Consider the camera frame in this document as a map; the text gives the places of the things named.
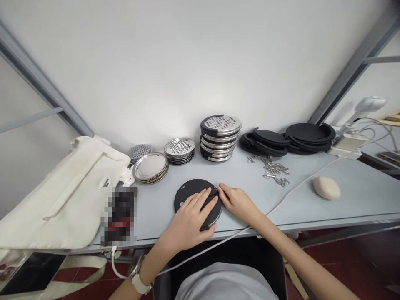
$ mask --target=white watch strap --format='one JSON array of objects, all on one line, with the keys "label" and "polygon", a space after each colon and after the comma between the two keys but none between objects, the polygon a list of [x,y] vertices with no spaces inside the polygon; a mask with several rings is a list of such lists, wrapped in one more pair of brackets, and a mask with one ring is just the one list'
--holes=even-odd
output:
[{"label": "white watch strap", "polygon": [[146,295],[151,290],[151,284],[149,284],[148,286],[144,285],[142,280],[140,279],[139,273],[132,278],[132,284],[137,292],[141,295]]}]

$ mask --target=soap bar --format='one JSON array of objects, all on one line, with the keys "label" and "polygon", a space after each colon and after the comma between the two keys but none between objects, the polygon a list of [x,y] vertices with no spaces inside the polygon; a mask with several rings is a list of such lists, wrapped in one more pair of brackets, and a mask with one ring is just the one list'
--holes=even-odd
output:
[{"label": "soap bar", "polygon": [[314,179],[317,194],[325,199],[333,200],[340,197],[340,188],[336,181],[329,177],[319,176]]}]

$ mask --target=metal shelf frame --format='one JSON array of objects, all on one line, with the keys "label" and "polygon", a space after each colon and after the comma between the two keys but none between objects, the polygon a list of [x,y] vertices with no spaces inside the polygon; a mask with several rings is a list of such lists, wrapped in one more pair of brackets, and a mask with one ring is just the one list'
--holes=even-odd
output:
[{"label": "metal shelf frame", "polygon": [[371,64],[400,62],[400,56],[377,57],[399,29],[400,4],[392,0],[337,77],[309,123],[322,124]]},{"label": "metal shelf frame", "polygon": [[50,107],[49,110],[25,117],[21,120],[1,124],[0,133],[57,114],[78,134],[88,136],[93,135],[93,131],[69,105],[67,100],[55,88],[55,86],[40,70],[40,68],[33,62],[33,60],[1,22],[0,55]]}]

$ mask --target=person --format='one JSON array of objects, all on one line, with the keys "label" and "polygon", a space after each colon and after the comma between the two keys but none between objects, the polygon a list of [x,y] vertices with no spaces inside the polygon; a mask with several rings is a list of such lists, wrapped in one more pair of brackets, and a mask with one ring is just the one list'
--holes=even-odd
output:
[{"label": "person", "polygon": [[[180,251],[197,246],[214,235],[216,224],[208,230],[200,231],[200,227],[218,200],[215,196],[203,210],[200,210],[210,192],[209,188],[190,196],[177,211],[169,227],[143,260],[139,277],[144,285],[149,285]],[[344,284],[275,226],[243,190],[220,183],[218,194],[224,206],[232,214],[259,232],[275,247],[318,299],[358,299]],[[140,297],[141,294],[136,291],[128,276],[111,295],[110,300],[137,300]],[[190,275],[181,283],[175,300],[194,299],[272,300],[277,299],[277,296],[255,268],[216,262]]]}]

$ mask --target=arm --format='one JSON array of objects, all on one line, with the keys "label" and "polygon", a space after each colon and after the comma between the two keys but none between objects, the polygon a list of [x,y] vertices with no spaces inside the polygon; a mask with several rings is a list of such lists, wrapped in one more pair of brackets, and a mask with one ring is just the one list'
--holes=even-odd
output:
[{"label": "arm", "polygon": [[[218,200],[218,197],[215,196],[200,211],[210,192],[211,189],[208,188],[190,196],[177,211],[167,230],[143,260],[139,276],[144,285],[153,282],[157,274],[178,252],[192,248],[214,235],[217,224],[208,230],[200,231],[206,217]],[[109,300],[138,300],[141,296],[128,276]]]},{"label": "arm", "polygon": [[225,207],[265,237],[291,264],[319,299],[359,299],[323,266],[293,243],[255,206],[243,190],[230,188],[220,183],[218,191]]}]

